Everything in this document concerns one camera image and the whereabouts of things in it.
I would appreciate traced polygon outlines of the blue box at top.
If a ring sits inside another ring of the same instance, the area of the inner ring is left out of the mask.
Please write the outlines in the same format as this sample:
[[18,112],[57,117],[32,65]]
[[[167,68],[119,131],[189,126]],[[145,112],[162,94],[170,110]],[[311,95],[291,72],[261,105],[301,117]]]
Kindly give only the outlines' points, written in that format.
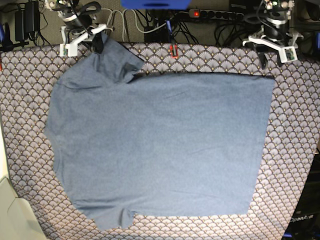
[[185,10],[191,0],[121,0],[126,9]]

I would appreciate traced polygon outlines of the red and black clamp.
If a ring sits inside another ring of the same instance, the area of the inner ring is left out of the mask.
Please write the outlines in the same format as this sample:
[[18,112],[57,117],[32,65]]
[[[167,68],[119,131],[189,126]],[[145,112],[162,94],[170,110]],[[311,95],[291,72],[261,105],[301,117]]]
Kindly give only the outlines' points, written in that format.
[[177,59],[179,57],[179,50],[177,44],[171,44],[169,46],[169,50],[172,58]]

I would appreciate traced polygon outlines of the black power strip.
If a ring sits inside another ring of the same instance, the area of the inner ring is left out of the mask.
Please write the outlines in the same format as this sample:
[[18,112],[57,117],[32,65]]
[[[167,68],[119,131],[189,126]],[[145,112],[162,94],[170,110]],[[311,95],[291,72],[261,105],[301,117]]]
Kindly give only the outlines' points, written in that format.
[[244,19],[243,13],[231,11],[189,9],[187,12],[192,19],[222,21],[242,21]]

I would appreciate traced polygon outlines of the black power adapter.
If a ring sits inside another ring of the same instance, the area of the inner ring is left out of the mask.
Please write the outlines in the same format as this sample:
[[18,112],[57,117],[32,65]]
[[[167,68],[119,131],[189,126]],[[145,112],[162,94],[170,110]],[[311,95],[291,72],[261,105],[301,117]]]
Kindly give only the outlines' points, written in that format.
[[18,8],[14,13],[15,40],[23,42],[34,41],[36,32],[40,30],[39,2],[30,0],[24,3],[24,8]]

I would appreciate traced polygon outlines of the fan-patterned tablecloth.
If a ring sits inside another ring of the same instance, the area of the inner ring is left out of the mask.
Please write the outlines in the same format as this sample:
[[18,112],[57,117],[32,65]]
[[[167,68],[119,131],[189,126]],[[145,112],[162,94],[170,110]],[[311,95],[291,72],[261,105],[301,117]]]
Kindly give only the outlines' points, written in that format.
[[100,231],[75,209],[53,171],[44,135],[53,84],[89,54],[60,57],[58,46],[2,53],[0,115],[8,173],[52,240],[279,240],[299,202],[320,139],[320,64],[297,60],[278,66],[243,48],[180,44],[172,58],[164,43],[126,43],[144,60],[142,74],[220,72],[273,77],[267,134],[253,199],[245,215],[154,217],[137,215],[127,229]]

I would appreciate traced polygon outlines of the black OpenArm base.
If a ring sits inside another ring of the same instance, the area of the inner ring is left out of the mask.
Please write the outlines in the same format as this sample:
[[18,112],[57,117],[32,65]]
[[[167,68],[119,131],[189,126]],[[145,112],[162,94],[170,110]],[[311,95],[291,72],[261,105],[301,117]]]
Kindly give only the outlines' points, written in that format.
[[320,238],[320,154],[316,153],[302,194],[283,240]]

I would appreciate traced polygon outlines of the blue T-shirt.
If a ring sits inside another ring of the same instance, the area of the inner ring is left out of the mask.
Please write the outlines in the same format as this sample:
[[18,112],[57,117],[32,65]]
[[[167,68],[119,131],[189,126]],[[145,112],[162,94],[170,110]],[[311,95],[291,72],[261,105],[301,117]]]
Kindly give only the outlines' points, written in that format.
[[275,80],[229,73],[136,77],[143,61],[103,51],[54,84],[44,129],[71,203],[101,230],[135,214],[246,214],[262,161]]

